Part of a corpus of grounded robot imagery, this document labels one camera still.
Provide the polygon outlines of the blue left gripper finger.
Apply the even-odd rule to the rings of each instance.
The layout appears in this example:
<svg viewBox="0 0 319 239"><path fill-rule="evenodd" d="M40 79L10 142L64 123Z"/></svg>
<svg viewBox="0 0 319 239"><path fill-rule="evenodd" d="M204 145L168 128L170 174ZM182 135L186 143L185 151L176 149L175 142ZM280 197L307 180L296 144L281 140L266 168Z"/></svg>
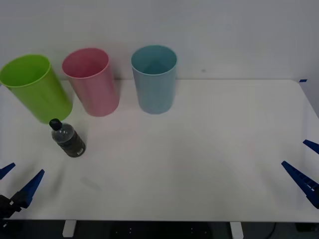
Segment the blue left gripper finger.
<svg viewBox="0 0 319 239"><path fill-rule="evenodd" d="M13 168L15 167L15 163L11 163L4 168L0 169L0 179L3 179Z"/></svg>
<svg viewBox="0 0 319 239"><path fill-rule="evenodd" d="M33 196L43 178L45 171L41 169L21 190L12 197L12 206L15 209L27 209L32 202Z"/></svg>

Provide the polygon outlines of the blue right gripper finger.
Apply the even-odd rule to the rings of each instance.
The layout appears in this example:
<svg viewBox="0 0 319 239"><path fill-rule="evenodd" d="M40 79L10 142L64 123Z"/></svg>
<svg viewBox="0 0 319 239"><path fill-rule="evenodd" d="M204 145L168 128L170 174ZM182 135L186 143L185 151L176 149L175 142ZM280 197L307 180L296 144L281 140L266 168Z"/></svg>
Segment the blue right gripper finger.
<svg viewBox="0 0 319 239"><path fill-rule="evenodd" d="M309 141L309 140L304 140L303 144L309 147L311 150L319 154L319 144Z"/></svg>
<svg viewBox="0 0 319 239"><path fill-rule="evenodd" d="M288 162L283 161L281 165L300 187L300 189L306 195L306 198L311 202L315 208L319 208L319 184L297 170L295 167L290 165Z"/></svg>

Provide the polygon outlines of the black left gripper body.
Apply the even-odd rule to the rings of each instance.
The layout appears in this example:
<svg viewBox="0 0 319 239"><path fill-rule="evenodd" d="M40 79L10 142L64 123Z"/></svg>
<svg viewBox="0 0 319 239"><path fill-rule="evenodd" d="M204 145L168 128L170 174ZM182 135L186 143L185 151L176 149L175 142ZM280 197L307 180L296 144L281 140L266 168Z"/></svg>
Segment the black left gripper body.
<svg viewBox="0 0 319 239"><path fill-rule="evenodd" d="M11 199L1 195L0 196L0 218L10 218L15 212L20 212L21 207Z"/></svg>

